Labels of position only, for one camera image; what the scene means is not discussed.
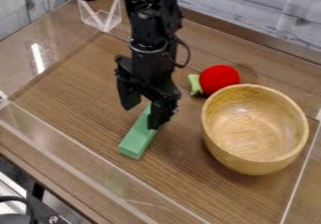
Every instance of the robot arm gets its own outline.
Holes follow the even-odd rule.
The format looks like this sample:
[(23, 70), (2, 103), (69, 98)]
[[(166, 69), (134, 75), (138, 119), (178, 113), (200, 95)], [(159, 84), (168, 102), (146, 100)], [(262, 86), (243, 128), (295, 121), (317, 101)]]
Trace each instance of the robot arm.
[[(175, 36), (182, 28), (182, 12), (176, 0), (124, 1), (131, 23), (131, 58), (115, 58), (120, 103), (130, 110), (142, 95), (150, 99), (148, 128), (158, 129), (175, 114), (180, 98), (171, 73), (175, 67), (187, 65), (191, 55), (188, 46)], [(184, 64), (175, 62), (178, 44), (188, 51)]]

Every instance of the green object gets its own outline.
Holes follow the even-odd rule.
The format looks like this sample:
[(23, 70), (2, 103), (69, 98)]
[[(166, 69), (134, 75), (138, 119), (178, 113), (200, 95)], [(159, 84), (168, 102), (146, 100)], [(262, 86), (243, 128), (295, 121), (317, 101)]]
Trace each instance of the green object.
[(191, 85), (190, 95), (196, 96), (199, 94), (203, 94), (203, 89), (202, 89), (202, 86), (199, 84), (199, 75), (190, 74), (188, 75), (188, 80), (190, 80), (190, 85)]
[(139, 159), (143, 156), (144, 151), (155, 136), (156, 130), (147, 129), (148, 115), (151, 113), (151, 105), (144, 109), (140, 114), (130, 132), (119, 144), (120, 153), (134, 159)]

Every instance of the wooden bowl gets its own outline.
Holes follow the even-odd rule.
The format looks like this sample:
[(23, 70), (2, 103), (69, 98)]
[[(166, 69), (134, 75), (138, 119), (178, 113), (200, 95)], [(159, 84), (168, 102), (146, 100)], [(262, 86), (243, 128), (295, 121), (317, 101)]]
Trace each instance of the wooden bowl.
[(231, 170), (262, 175), (297, 158), (309, 137), (306, 116), (281, 92), (238, 84), (215, 92), (202, 110), (210, 153)]

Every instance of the green rectangular block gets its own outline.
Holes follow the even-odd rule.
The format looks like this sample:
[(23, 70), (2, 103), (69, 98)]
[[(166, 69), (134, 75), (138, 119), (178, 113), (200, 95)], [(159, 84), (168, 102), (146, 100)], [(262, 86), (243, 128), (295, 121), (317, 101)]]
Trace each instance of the green rectangular block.
[(139, 159), (155, 136), (156, 130), (147, 129), (148, 115), (151, 113), (151, 105), (144, 109), (134, 126), (130, 129), (124, 139), (119, 144), (119, 151), (127, 157)]

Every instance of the red ball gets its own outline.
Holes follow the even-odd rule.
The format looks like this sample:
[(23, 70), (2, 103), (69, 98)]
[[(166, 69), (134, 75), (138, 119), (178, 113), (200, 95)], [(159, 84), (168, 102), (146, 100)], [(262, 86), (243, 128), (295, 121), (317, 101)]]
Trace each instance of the red ball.
[(199, 83), (206, 95), (228, 85), (239, 83), (237, 70), (226, 65), (218, 65), (203, 70), (199, 76)]

